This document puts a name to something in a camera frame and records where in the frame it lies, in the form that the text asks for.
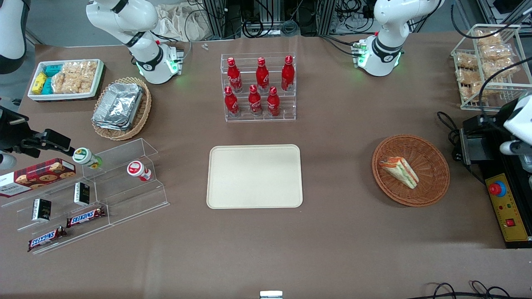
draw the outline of table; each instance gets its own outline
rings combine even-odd
[[[15,211],[0,210],[0,292],[6,298],[407,298],[446,281],[468,281],[531,296],[532,253],[505,250],[486,188],[452,161],[442,110],[460,124],[475,115],[457,108],[452,61],[456,33],[412,34],[388,76],[353,68],[319,38],[265,38],[194,44],[183,75],[150,85],[153,107],[145,138],[159,152],[157,177],[169,207],[45,255],[24,249]],[[222,53],[295,51],[295,122],[230,123],[223,118]],[[36,61],[99,58],[104,85],[139,76],[124,46],[37,45]],[[20,112],[34,130],[68,134],[74,147],[100,152],[119,142],[94,133],[94,101],[35,103]],[[377,144],[415,134],[448,160],[451,185],[437,204],[411,208],[390,200],[371,174]],[[209,151],[217,145],[296,144],[303,204],[296,209],[211,210],[205,203]],[[59,156],[43,152],[42,160]],[[21,157],[18,166],[35,160]],[[271,192],[267,182],[264,192]]]

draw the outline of floor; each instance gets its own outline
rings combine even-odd
[[[154,5],[180,2],[177,0],[149,0]],[[454,30],[451,24],[451,4],[445,1],[442,8],[431,16],[421,32]],[[470,23],[482,22],[482,16],[476,0],[463,0]],[[54,46],[96,46],[119,45],[120,43],[107,32],[95,28],[85,14],[87,0],[39,0],[31,3],[27,27],[44,44]],[[455,11],[455,19],[461,29],[465,29],[460,16]],[[527,57],[532,55],[532,38],[524,39]],[[14,73],[0,75],[0,95],[4,97],[0,105],[17,110],[7,98],[22,98],[35,65],[35,49],[28,46],[27,58],[22,67]]]

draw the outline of small black box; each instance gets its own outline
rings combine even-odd
[[[76,183],[74,190],[74,203],[82,206],[89,205],[90,202],[90,187],[82,182]]]
[[[33,221],[50,221],[52,212],[52,202],[40,198],[34,200],[34,212],[31,219]]]

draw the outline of sandwich slice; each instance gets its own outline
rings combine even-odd
[[[403,157],[389,157],[379,165],[410,189],[414,189],[419,183],[418,176]]]

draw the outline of wicker basket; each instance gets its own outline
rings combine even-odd
[[[135,83],[141,86],[144,90],[142,94],[142,98],[141,98],[141,103],[138,107],[137,114],[135,115],[135,119],[133,121],[133,127],[131,129],[127,131],[103,129],[103,128],[97,127],[93,123],[93,128],[96,131],[96,133],[98,133],[98,135],[105,137],[105,138],[109,138],[111,140],[120,141],[120,140],[129,139],[137,135],[140,132],[140,130],[142,130],[142,127],[144,126],[144,124],[146,123],[146,120],[148,119],[149,110],[152,107],[152,96],[149,93],[149,90],[146,84],[142,82],[140,79],[127,77],[127,78],[118,79],[114,83],[125,83],[125,84]],[[102,101],[103,95],[105,94],[105,92],[107,91],[110,85],[111,84],[109,84],[105,88],[105,90],[100,94],[98,98],[98,102],[96,102],[96,106],[94,107],[94,111],[96,111],[96,109],[98,108],[100,102]]]
[[[388,157],[405,158],[419,177],[410,189],[379,166]],[[377,184],[391,199],[408,206],[427,206],[439,201],[449,188],[449,166],[431,143],[414,135],[395,135],[384,139],[371,161]]]

